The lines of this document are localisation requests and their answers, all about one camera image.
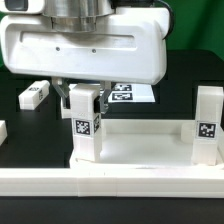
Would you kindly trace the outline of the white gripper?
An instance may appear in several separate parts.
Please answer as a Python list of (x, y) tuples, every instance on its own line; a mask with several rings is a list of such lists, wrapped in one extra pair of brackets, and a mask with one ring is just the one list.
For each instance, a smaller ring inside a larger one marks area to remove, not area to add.
[(167, 10), (119, 8), (97, 20), (90, 33), (63, 33), (45, 16), (8, 15), (0, 22), (5, 66), (13, 73), (52, 76), (52, 85), (70, 108), (65, 78), (97, 80), (103, 92), (94, 112), (105, 114), (111, 82), (156, 84), (167, 67)]

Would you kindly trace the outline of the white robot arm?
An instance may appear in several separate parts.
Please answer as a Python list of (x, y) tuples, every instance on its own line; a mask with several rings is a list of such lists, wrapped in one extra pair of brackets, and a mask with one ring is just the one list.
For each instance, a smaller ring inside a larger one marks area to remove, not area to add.
[(13, 73), (154, 85), (166, 72), (164, 7), (117, 0), (0, 0), (0, 49)]

